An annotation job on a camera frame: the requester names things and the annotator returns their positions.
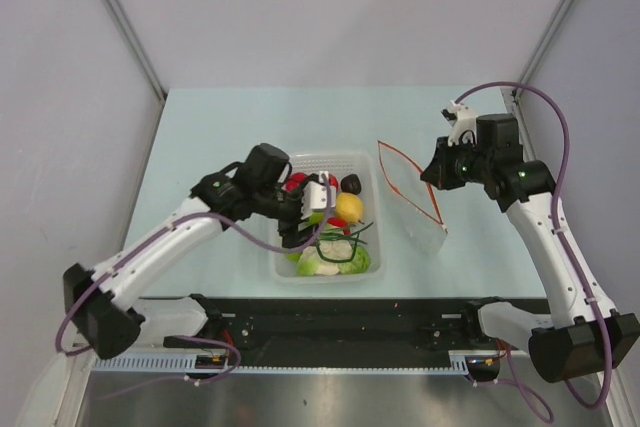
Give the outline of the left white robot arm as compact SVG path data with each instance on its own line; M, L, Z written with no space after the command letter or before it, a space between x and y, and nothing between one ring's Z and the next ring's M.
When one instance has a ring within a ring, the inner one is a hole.
M336 194L326 171L285 190L283 175L291 169L285 152L258 144L244 161L202 177L166 220L128 249L91 268L69 267L63 274L65 318L55 337L57 352L66 351L62 337L73 325L86 342L83 352L102 360L124 353L149 322L134 309L144 291L189 251L227 230L278 254L316 245L322 229L301 224L318 209L330 212Z

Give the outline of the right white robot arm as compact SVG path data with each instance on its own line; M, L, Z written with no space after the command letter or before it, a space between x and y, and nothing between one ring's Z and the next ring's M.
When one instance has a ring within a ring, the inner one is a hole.
M581 253L554 202L555 181L542 161L527 161L511 114L477 115L456 105L442 112L451 131L421 180L439 190L483 186L523 240L544 286L550 313L532 314L498 297L471 301L463 340L484 348L500 339L526 352L549 383L617 368L639 338L635 314L622 314L590 270L576 272Z

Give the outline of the green spring onion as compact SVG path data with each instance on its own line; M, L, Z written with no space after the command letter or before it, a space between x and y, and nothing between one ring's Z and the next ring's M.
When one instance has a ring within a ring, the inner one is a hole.
M351 234L345 234L340 229L322 231L319 234L319 238L314 243L316 252L318 256L325 262L331 262L331 263L337 263L337 264L352 262L356 257L358 245L367 244L366 241L360 240L360 235L366 232L367 230L369 230L373 226L374 226L374 222L363 224L359 229L355 230ZM344 258L327 256L322 248L323 242L329 242L329 243L346 242L350 248L349 255L345 256Z

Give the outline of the clear orange zip bag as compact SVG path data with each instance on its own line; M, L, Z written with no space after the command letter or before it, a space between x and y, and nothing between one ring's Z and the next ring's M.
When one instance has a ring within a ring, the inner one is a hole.
M421 180L423 168L396 146L377 141L378 165L393 221L415 248L427 256L441 250L448 229L434 189Z

